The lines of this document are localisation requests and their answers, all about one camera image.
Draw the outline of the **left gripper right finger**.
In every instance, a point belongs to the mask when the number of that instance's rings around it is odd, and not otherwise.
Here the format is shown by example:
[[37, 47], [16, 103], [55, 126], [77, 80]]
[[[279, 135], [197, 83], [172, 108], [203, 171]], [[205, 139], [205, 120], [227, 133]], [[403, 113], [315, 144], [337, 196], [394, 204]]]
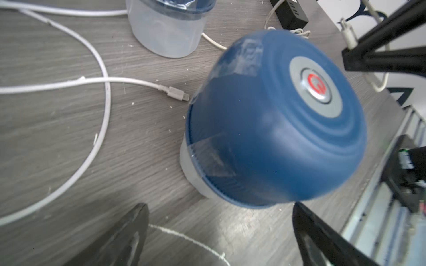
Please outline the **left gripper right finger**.
[[294, 234], [305, 266], [376, 266], [301, 202], [292, 212]]

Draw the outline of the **blue meat grinder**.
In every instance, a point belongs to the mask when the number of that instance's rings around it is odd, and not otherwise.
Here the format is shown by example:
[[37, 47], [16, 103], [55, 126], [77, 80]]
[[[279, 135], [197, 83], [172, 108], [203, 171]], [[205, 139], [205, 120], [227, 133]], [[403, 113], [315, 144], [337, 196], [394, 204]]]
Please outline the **blue meat grinder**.
[[366, 144], [361, 103], [334, 62], [298, 35], [263, 30], [228, 47], [194, 95], [180, 165], [205, 197], [263, 209], [340, 187]]
[[207, 15], [215, 0], [126, 1], [135, 38], [151, 52], [167, 58], [184, 58], [199, 45]]

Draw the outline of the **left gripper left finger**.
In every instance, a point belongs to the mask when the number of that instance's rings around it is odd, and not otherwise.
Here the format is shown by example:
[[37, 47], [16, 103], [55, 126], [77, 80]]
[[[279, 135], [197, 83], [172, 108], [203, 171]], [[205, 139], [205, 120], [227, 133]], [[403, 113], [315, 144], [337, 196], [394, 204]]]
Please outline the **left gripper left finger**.
[[149, 209], [139, 203], [66, 266], [137, 266], [149, 225]]

